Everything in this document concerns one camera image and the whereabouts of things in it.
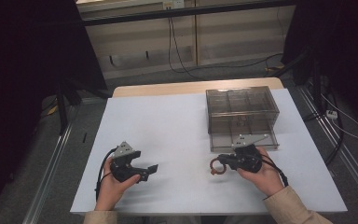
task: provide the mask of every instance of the metal frame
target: metal frame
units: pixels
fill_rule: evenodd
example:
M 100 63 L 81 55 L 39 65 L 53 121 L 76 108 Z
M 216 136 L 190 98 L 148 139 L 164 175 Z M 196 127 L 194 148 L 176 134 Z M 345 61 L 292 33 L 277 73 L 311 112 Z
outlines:
M 36 195 L 33 198 L 30 208 L 25 215 L 25 219 L 22 221 L 23 224 L 28 223 L 37 223 L 40 213 L 42 212 L 43 205 L 48 197 L 48 192 L 50 190 L 55 172 L 58 165 L 60 164 L 60 158 L 62 152 L 65 150 L 66 143 L 68 141 L 69 135 L 74 124 L 77 112 L 79 110 L 79 105 L 71 106 L 68 111 L 69 122 L 66 126 L 63 134 L 60 135 L 57 145 L 54 148 L 54 152 L 51 156 L 51 159 L 48 163 L 48 167 L 43 175 L 42 181 L 39 184 Z
M 84 19 L 83 21 L 66 21 L 66 22 L 54 22 L 54 23 L 37 23 L 36 27 L 46 26 L 95 26 L 105 25 L 112 23 L 121 23 L 128 21 L 147 21 L 163 18 L 183 17 L 183 16 L 194 16 L 202 14 L 211 14 L 219 12 L 230 12 L 230 11 L 243 11 L 250 9 L 268 8 L 268 7 L 287 7 L 293 6 L 297 3 L 297 0 L 264 0 L 254 1 L 247 3 L 220 5 L 220 6 L 209 6 L 209 7 L 186 7 L 172 10 L 161 10 L 152 12 L 135 13 L 123 16 L 108 16 Z

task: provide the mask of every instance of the wire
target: wire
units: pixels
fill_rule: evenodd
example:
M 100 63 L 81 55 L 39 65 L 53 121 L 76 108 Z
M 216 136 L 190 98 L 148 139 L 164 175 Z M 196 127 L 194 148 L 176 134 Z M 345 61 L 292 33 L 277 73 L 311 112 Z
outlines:
M 337 106 L 336 97 L 334 96 L 334 94 L 332 94 L 332 96 L 333 96 L 334 104 Z M 337 118 L 338 118 L 339 126 L 343 127 L 342 119 L 341 119 L 341 116 L 339 114 L 338 114 Z M 334 160 L 334 158 L 336 157 L 336 155 L 339 152 L 339 149 L 341 148 L 341 145 L 342 145 L 343 141 L 344 141 L 344 132 L 340 131 L 336 147 L 333 149 L 333 151 L 330 153 L 330 155 L 328 155 L 327 158 L 324 160 L 324 163 L 326 164 L 326 166 L 330 165 L 330 163 Z
M 169 63 L 170 63 L 171 69 L 175 72 L 175 70 L 172 68 L 172 65 L 171 65 L 171 26 L 172 26 L 173 40 L 174 40 L 174 42 L 175 42 L 176 53 L 177 53 L 177 55 L 178 55 L 178 57 L 179 57 L 179 62 L 180 62 L 180 64 L 182 65 L 183 69 L 186 71 L 186 73 L 187 73 L 189 76 L 191 76 L 191 77 L 193 77 L 193 78 L 195 78 L 195 79 L 200 79 L 200 80 L 205 81 L 206 79 L 204 79 L 204 78 L 202 78 L 202 77 L 195 77 L 195 76 L 191 75 L 191 74 L 186 70 L 185 66 L 184 66 L 183 63 L 182 63 L 182 58 L 180 57 L 178 45 L 177 45 L 177 43 L 176 43 L 175 29 L 174 29 L 174 27 L 173 27 L 173 20 L 172 20 L 172 18 L 168 18 L 168 23 L 170 24 L 170 49 L 169 49 L 168 61 L 169 61 Z
M 100 172 L 98 173 L 98 180 L 97 180 L 97 187 L 95 188 L 95 200 L 98 200 L 98 196 L 100 195 L 100 188 L 101 188 L 101 183 L 103 181 L 103 179 L 107 176 L 110 175 L 111 173 L 104 175 L 103 178 L 101 179 L 101 175 L 103 174 L 103 166 L 106 163 L 107 158 L 109 157 L 110 154 L 114 153 L 116 151 L 118 147 L 115 147 L 113 149 L 111 149 L 106 156 L 103 158 L 103 163 L 101 164 L 101 168 L 100 168 Z
M 183 66 L 183 63 L 182 63 L 182 60 L 181 60 L 181 57 L 180 57 L 180 54 L 179 54 L 179 50 L 178 50 L 178 47 L 177 47 L 177 44 L 176 44 L 176 38 L 175 38 L 175 32 L 174 32 L 174 27 L 173 27 L 173 21 L 172 21 L 172 18 L 168 18 L 168 22 L 170 24 L 170 46 L 169 46 L 169 49 L 168 49 L 168 62 L 170 64 L 170 68 L 173 70 L 173 72 L 175 73 L 188 73 L 189 72 L 192 72 L 192 71 L 195 71 L 195 70 L 199 70 L 199 69 L 208 69 L 208 68 L 243 68 L 243 67 L 250 67 L 250 66 L 253 66 L 253 65 L 256 65 L 256 64 L 259 64 L 259 63 L 263 63 L 273 57 L 276 57 L 276 56 L 280 56 L 280 55 L 283 55 L 283 53 L 276 53 L 276 54 L 272 54 L 272 55 L 269 55 L 267 58 L 265 59 L 262 59 L 260 61 L 257 61 L 255 63 L 249 63 L 249 64 L 244 64 L 244 65 L 214 65 L 214 66 L 203 66 L 203 67 L 195 67 L 195 68 L 185 68 Z M 176 47 L 176 52 L 179 56 L 179 60 L 181 62 L 181 65 L 182 67 L 184 68 L 185 71 L 179 71 L 179 70 L 175 70 L 173 67 L 172 67 L 172 63 L 171 63 L 171 47 L 172 47 L 172 37 L 173 35 L 173 38 L 174 38 L 174 42 L 175 42 L 175 47 Z
M 277 10 L 277 20 L 278 20 L 279 26 L 281 27 L 281 31 L 282 31 L 282 42 L 283 42 L 283 45 L 284 45 L 283 27 L 282 27 L 281 20 L 279 19 L 279 11 L 280 11 L 280 9 L 281 9 L 281 7 L 278 7 L 278 10 Z
M 343 115 L 347 116 L 348 118 L 350 118 L 353 122 L 355 122 L 355 123 L 358 125 L 358 122 L 357 122 L 355 119 L 351 118 L 351 116 L 349 116 L 348 114 L 346 114 L 346 113 L 343 112 L 342 110 L 338 109 L 336 106 L 334 106 L 334 105 L 333 105 L 326 97 L 324 97 L 323 95 L 322 95 L 322 97 L 325 99 L 325 101 L 326 101 L 328 104 L 330 104 L 332 107 L 334 107 L 337 111 L 341 112 Z M 331 120 L 332 120 L 333 124 L 334 124 L 337 128 L 339 128 L 342 132 L 344 132 L 344 133 L 346 133 L 346 134 L 348 134 L 348 135 L 350 135 L 350 136 L 352 136 L 352 137 L 358 138 L 357 135 L 354 135 L 354 134 L 352 134 L 352 133 L 348 133 L 348 132 L 345 131 L 343 128 L 337 126 L 336 123 L 333 121 L 333 119 L 331 119 Z
M 277 54 L 273 54 L 273 55 L 270 55 L 268 56 L 267 58 L 265 58 L 263 61 L 265 61 L 266 63 L 266 74 L 264 75 L 264 77 L 267 77 L 269 75 L 269 59 L 275 57 L 275 56 L 278 56 L 278 55 L 282 55 L 282 53 L 277 53 Z
M 257 157 L 253 157 L 253 156 L 251 156 L 251 157 L 255 158 L 255 159 L 259 160 L 259 161 L 262 161 L 265 164 L 268 164 L 269 166 L 274 168 L 278 172 L 278 174 L 281 176 L 281 179 L 282 179 L 282 182 L 283 182 L 284 186 L 285 187 L 289 186 L 289 182 L 287 181 L 286 175 L 283 173 L 283 171 L 280 168 L 278 168 L 277 165 L 275 165 L 275 162 L 270 157 L 268 157 L 266 155 L 261 154 L 261 156 L 269 159 L 269 161 L 266 161 L 266 160 L 263 160 L 263 159 L 258 159 Z
M 310 91 L 310 92 L 312 92 L 312 95 L 314 94 L 314 89 L 313 89 L 313 78 L 311 77 L 310 78 L 310 80 L 307 82 L 307 84 L 309 84 L 308 86 L 307 86 L 307 89 Z M 331 93 L 331 88 L 330 88 L 330 86 L 325 86 L 325 81 L 324 81 L 324 79 L 323 79 L 323 81 L 322 81 L 322 84 L 323 84 L 323 86 L 324 86 L 324 88 L 326 89 L 326 91 L 325 92 L 322 92 L 322 89 L 321 89 L 321 96 L 325 96 L 325 95 L 328 95 L 328 94 L 332 94 Z M 324 105 L 322 105 L 322 103 L 321 103 L 321 107 L 322 107 L 322 111 L 319 111 L 320 109 L 317 109 L 317 113 L 323 113 L 323 111 L 325 111 L 326 109 L 327 109 L 327 105 L 328 105 L 328 103 L 327 102 L 324 102 Z

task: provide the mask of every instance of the plastic storage container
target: plastic storage container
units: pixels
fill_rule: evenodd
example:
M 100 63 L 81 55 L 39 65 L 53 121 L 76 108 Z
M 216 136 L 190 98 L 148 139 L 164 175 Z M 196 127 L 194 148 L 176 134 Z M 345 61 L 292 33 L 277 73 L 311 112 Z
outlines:
M 212 152 L 232 152 L 240 134 L 267 134 L 255 145 L 278 148 L 273 126 L 279 109 L 269 87 L 207 90 L 206 99 Z

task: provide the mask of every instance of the power outlet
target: power outlet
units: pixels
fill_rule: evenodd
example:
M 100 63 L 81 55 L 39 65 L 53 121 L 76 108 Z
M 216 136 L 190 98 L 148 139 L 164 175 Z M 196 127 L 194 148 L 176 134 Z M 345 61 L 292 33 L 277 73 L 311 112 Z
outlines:
M 174 9 L 173 2 L 172 1 L 162 2 L 162 9 L 164 10 Z
M 326 116 L 328 119 L 337 119 L 338 118 L 337 111 L 334 111 L 334 110 L 326 110 Z
M 173 0 L 173 8 L 184 8 L 185 0 Z

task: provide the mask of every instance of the black cable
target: black cable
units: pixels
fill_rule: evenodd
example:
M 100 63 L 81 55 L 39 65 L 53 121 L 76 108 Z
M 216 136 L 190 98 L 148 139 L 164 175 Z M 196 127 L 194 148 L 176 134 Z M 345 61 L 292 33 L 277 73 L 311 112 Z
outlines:
M 268 159 L 270 160 L 270 161 L 266 161 L 266 160 L 257 158 L 256 156 L 253 156 L 253 155 L 246 155 L 246 156 L 252 157 L 253 159 L 256 159 L 256 160 L 258 160 L 258 161 L 262 161 L 262 162 L 264 162 L 265 164 L 267 164 L 267 165 L 271 166 L 272 168 L 274 168 L 274 169 L 278 172 L 278 174 L 281 176 L 281 180 L 282 180 L 284 186 L 285 186 L 285 187 L 289 186 L 289 182 L 288 182 L 288 180 L 287 180 L 287 176 L 283 173 L 283 171 L 282 171 L 280 168 L 278 168 L 277 165 L 275 165 L 274 161 L 273 161 L 270 157 L 261 154 L 262 157 L 268 158 Z
M 337 106 L 336 96 L 334 95 L 334 93 L 331 93 L 331 95 L 333 96 L 333 102 L 334 102 L 335 107 L 338 107 Z M 344 129 L 343 124 L 342 124 L 341 116 L 339 115 L 339 111 L 337 111 L 337 120 L 338 120 L 338 127 L 340 129 Z M 330 163 L 334 160 L 334 158 L 336 157 L 336 155 L 339 152 L 339 149 L 340 149 L 343 141 L 344 141 L 344 132 L 342 132 L 342 130 L 339 130 L 339 138 L 337 140 L 336 147 L 333 149 L 333 151 L 324 160 L 324 163 L 325 163 L 326 166 L 330 165 Z
M 179 62 L 180 62 L 180 64 L 182 65 L 183 69 L 186 71 L 186 73 L 187 73 L 189 76 L 191 76 L 191 77 L 193 77 L 193 78 L 195 78 L 195 79 L 200 79 L 200 80 L 206 81 L 206 79 L 204 79 L 204 78 L 202 78 L 202 77 L 195 77 L 195 76 L 191 75 L 191 74 L 186 70 L 185 66 L 184 66 L 183 63 L 182 63 L 182 58 L 180 57 L 178 45 L 177 45 L 177 43 L 176 43 L 175 29 L 174 29 L 174 27 L 173 27 L 172 18 L 168 18 L 168 22 L 169 22 L 169 24 L 170 24 L 170 49 L 169 49 L 168 62 L 170 63 L 171 69 L 172 69 L 174 72 L 176 72 L 176 71 L 172 68 L 172 65 L 171 65 L 171 26 L 172 26 L 172 34 L 173 34 L 173 40 L 174 40 L 174 42 L 175 42 L 176 53 L 177 53 L 177 55 L 178 55 L 178 57 L 179 57 Z
M 101 164 L 100 172 L 98 173 L 98 180 L 97 180 L 97 187 L 95 188 L 95 200 L 98 200 L 98 195 L 100 195 L 100 189 L 101 189 L 101 183 L 103 182 L 103 179 L 107 177 L 108 175 L 111 175 L 112 173 L 106 174 L 101 178 L 101 175 L 103 174 L 103 166 L 106 163 L 107 158 L 110 154 L 114 153 L 118 147 L 115 147 L 111 149 L 106 156 L 103 158 L 103 163 Z
M 307 82 L 307 89 L 308 89 L 308 91 L 309 92 L 311 92 L 311 95 L 314 95 L 315 94 L 315 92 L 314 92 L 314 80 L 312 79 L 312 82 Z M 329 94 L 329 92 L 330 92 L 330 87 L 329 87 L 329 85 L 328 86 L 325 86 L 325 82 L 324 82 L 324 79 L 323 79 L 323 82 L 322 82 L 322 84 L 323 84 L 323 87 L 326 89 L 326 91 L 325 92 L 322 92 L 322 89 L 321 89 L 321 92 L 320 92 L 320 94 L 322 95 L 322 96 L 324 96 L 324 97 L 328 97 L 328 94 Z M 322 104 L 322 102 L 321 102 L 321 109 L 316 109 L 316 113 L 323 113 L 324 111 L 326 111 L 327 110 L 327 107 L 328 107 L 328 103 L 327 103 L 327 101 L 324 101 L 324 105 Z
M 192 72 L 192 71 L 195 71 L 195 70 L 199 70 L 199 69 L 208 69 L 208 68 L 243 68 L 243 67 L 249 67 L 249 66 L 253 66 L 253 65 L 256 65 L 256 64 L 259 64 L 259 63 L 263 63 L 273 57 L 276 57 L 276 56 L 280 56 L 280 55 L 283 55 L 283 53 L 276 53 L 276 54 L 272 54 L 272 55 L 269 55 L 267 58 L 263 59 L 263 60 L 260 60 L 260 61 L 257 61 L 255 63 L 249 63 L 249 64 L 245 64 L 245 65 L 214 65 L 214 66 L 205 66 L 205 67 L 195 67 L 195 68 L 191 68 L 191 69 L 188 69 L 188 68 L 185 68 L 183 66 L 183 63 L 182 63 L 182 60 L 181 60 L 181 57 L 180 57 L 180 54 L 179 54 L 179 50 L 178 50 L 178 47 L 177 47 L 177 43 L 176 43 L 176 37 L 175 37 L 175 33 L 174 33 L 174 27 L 173 27 L 173 21 L 172 21 L 172 18 L 168 18 L 168 22 L 170 24 L 170 46 L 169 46 L 169 49 L 168 49 L 168 62 L 169 62 L 169 65 L 170 65 L 170 68 L 173 70 L 173 72 L 175 73 L 188 73 L 189 72 Z M 173 38 L 174 38 L 174 41 L 175 41 L 175 47 L 176 47 L 176 52 L 179 56 L 179 60 L 181 62 L 181 65 L 182 67 L 184 68 L 185 71 L 179 71 L 179 70 L 175 70 L 173 67 L 172 67 L 172 63 L 171 63 L 171 36 L 172 36 L 172 33 L 173 33 Z
M 273 54 L 268 56 L 267 58 L 265 58 L 263 61 L 265 61 L 266 63 L 266 74 L 264 75 L 264 77 L 267 77 L 269 75 L 269 59 L 278 56 L 278 55 L 282 55 L 282 53 L 277 53 L 277 54 Z
M 279 26 L 281 27 L 281 31 L 282 31 L 282 42 L 284 44 L 284 33 L 283 33 L 283 27 L 282 27 L 282 23 L 281 20 L 279 19 L 279 11 L 280 11 L 281 7 L 278 7 L 278 11 L 277 11 L 277 20 L 279 23 Z
M 307 84 L 308 84 L 307 85 L 308 91 L 313 92 L 313 89 L 310 88 L 310 87 L 313 87 L 312 83 L 307 82 Z M 316 110 L 315 112 L 312 112 L 312 113 L 302 117 L 302 119 L 304 122 L 307 122 L 307 121 L 311 121 L 313 119 L 319 119 L 321 117 L 322 117 L 322 115 L 319 113 L 319 111 Z

